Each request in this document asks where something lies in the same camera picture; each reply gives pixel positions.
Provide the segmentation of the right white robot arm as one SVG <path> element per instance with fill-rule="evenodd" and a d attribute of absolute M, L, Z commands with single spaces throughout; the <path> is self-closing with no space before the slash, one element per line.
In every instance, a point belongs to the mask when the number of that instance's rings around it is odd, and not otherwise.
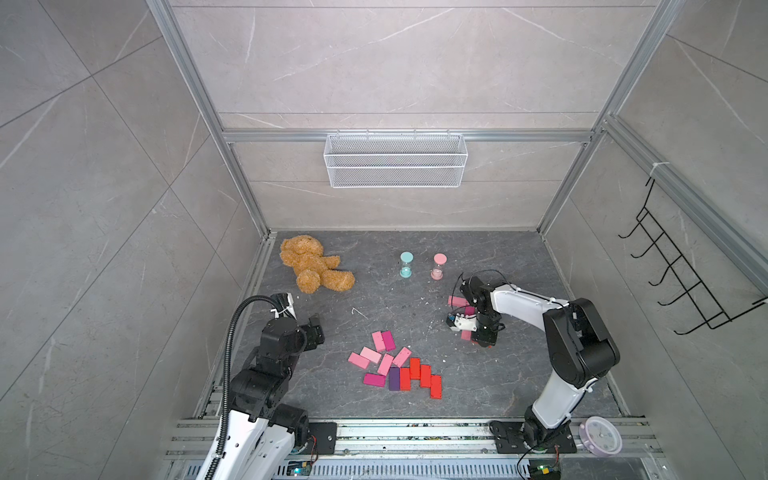
<path fill-rule="evenodd" d="M 519 438 L 526 448 L 545 451 L 570 426 L 573 411 L 587 391 L 620 362 L 620 352 L 595 305 L 588 299 L 545 297 L 510 282 L 488 283 L 475 275 L 458 277 L 455 288 L 475 312 L 462 307 L 446 324 L 468 332 L 470 340 L 490 348 L 509 316 L 539 330 L 546 339 L 552 373 L 524 415 Z"/>

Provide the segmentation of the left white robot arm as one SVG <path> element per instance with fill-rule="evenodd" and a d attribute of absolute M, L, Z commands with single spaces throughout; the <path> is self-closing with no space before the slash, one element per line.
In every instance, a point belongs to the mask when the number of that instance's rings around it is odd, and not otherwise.
<path fill-rule="evenodd" d="M 282 402 L 300 355 L 325 341 L 321 317 L 266 323 L 251 360 L 227 384 L 217 433 L 199 479 L 270 479 L 293 452 L 313 455 L 317 440 L 305 410 Z"/>

